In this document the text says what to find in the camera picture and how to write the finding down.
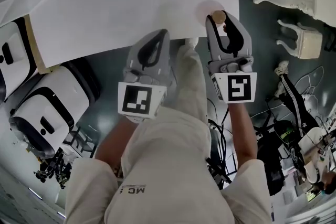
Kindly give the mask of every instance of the person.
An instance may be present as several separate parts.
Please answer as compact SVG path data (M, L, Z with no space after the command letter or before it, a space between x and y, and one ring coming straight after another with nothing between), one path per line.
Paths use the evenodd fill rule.
M331 135L323 137L316 120L308 113L301 94L288 78L288 61L282 61L275 69L280 77L275 96L295 115L298 130L287 141L294 165L316 190L331 194L336 189L336 173L330 171L332 153Z
M74 161L65 223L271 223L264 163L243 104L229 104L238 172L219 190L207 169L211 136L203 67L187 39L173 108L138 126L121 118L95 159ZM121 163L124 181L112 172Z

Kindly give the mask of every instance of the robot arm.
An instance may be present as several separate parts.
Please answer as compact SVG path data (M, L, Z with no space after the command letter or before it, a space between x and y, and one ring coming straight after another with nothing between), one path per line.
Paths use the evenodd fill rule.
M254 102L257 73L252 72L251 37L230 13L225 14L227 37L220 37L211 15L205 22L211 62L209 75L218 98L226 103Z
M130 49L124 81L118 85L118 112L134 123L153 119L171 85L170 38L166 29L149 33Z

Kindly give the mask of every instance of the person's leg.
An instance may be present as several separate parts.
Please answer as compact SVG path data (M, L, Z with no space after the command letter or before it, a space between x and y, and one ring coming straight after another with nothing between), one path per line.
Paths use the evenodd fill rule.
M286 94L280 94L279 99L294 114L300 136L303 137L313 127L318 127L316 120L307 112L305 101L295 86L289 80L288 61L283 61L275 69L280 77Z
M200 57L195 52L198 39L186 39L176 59L177 97L174 109L207 124L205 79Z

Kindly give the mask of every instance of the beige pants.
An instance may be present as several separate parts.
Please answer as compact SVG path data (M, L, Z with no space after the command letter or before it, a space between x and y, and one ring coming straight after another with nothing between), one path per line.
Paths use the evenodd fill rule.
M205 79L199 58L190 46L180 47L176 59L177 97L173 108L208 124Z

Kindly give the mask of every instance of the white stool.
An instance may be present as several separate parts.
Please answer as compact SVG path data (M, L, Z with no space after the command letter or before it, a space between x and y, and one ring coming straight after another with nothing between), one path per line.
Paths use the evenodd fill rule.
M277 40L278 45L283 47L292 56L299 59L316 59L320 56L322 46L322 34L312 27L302 26L298 23L298 26L292 24L285 24L281 20L278 20L279 25L293 29L297 35L296 49L291 49L282 40Z

